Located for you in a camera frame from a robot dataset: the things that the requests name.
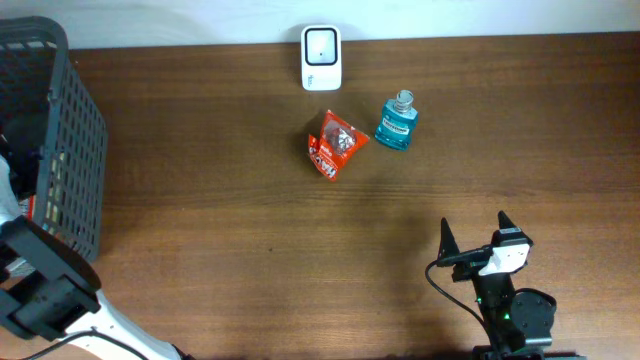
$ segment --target bottle cap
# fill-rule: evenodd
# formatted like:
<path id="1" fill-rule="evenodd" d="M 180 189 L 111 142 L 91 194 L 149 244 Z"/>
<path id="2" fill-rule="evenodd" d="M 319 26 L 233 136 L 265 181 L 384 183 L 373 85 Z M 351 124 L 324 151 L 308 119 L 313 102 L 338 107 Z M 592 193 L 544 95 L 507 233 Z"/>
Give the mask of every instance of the bottle cap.
<path id="1" fill-rule="evenodd" d="M 396 97 L 396 110 L 401 113 L 408 112 L 411 110 L 411 104 L 413 104 L 413 93 L 409 90 L 400 90 Z"/>

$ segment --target red snack bag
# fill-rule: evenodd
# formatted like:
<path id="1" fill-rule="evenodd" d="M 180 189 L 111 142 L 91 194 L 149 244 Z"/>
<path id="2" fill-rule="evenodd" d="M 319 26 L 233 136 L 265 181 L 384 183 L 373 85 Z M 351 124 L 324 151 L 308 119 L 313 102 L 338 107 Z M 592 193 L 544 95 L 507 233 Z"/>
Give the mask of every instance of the red snack bag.
<path id="1" fill-rule="evenodd" d="M 309 157 L 324 176 L 336 181 L 340 169 L 367 142 L 367 135 L 327 110 L 320 139 L 309 135 Z"/>

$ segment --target white plastic casing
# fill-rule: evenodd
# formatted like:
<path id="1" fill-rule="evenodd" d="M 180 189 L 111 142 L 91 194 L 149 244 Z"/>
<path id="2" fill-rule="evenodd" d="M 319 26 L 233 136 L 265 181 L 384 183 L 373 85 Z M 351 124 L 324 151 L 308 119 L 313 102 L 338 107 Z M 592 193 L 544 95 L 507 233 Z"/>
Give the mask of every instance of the white plastic casing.
<path id="1" fill-rule="evenodd" d="M 122 315 L 107 301 L 102 290 L 96 292 L 96 297 L 100 310 L 95 314 L 86 313 L 67 327 L 69 336 L 95 330 L 131 346 L 149 360 L 180 360 L 180 354 L 173 345 L 154 338 Z M 81 337 L 70 344 L 87 350 L 99 359 L 140 360 L 133 353 L 97 337 Z"/>
<path id="2" fill-rule="evenodd" d="M 311 25 L 300 34 L 302 87 L 336 90 L 342 85 L 342 37 L 333 25 Z"/>
<path id="3" fill-rule="evenodd" d="M 510 273 L 524 266 L 529 255 L 529 244 L 494 247 L 493 255 L 478 274 L 486 276 L 497 273 Z"/>

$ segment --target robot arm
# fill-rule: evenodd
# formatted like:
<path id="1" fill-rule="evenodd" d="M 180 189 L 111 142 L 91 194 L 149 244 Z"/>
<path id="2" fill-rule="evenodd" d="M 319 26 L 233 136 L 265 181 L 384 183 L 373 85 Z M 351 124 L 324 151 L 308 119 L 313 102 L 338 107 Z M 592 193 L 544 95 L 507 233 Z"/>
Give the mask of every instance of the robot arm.
<path id="1" fill-rule="evenodd" d="M 476 347 L 474 359 L 545 359 L 551 345 L 556 300 L 534 289 L 515 290 L 511 275 L 527 265 L 533 241 L 507 217 L 498 213 L 500 229 L 491 244 L 460 252 L 446 219 L 441 223 L 438 259 L 427 267 L 429 282 L 443 295 L 472 313 L 489 336 L 491 347 Z M 440 289 L 429 269 L 453 266 L 454 282 L 471 280 L 482 318 Z M 546 356 L 555 359 L 586 359 L 577 355 Z"/>
<path id="2" fill-rule="evenodd" d="M 193 359 L 118 312 L 91 266 L 21 215 L 9 165 L 0 157 L 0 284 L 11 266 L 25 261 L 35 270 L 10 289 L 0 289 L 0 325 L 16 336 L 68 341 L 101 359 Z"/>

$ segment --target bottle label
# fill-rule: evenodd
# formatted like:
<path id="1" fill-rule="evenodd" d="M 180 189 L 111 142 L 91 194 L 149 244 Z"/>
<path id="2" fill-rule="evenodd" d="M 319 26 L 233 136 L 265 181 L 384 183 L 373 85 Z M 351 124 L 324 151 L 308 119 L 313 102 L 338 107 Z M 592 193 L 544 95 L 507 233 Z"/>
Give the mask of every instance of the bottle label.
<path id="1" fill-rule="evenodd" d="M 387 128 L 389 131 L 394 132 L 399 135 L 409 135 L 409 128 L 400 127 L 387 119 L 385 116 L 382 118 L 382 126 Z"/>

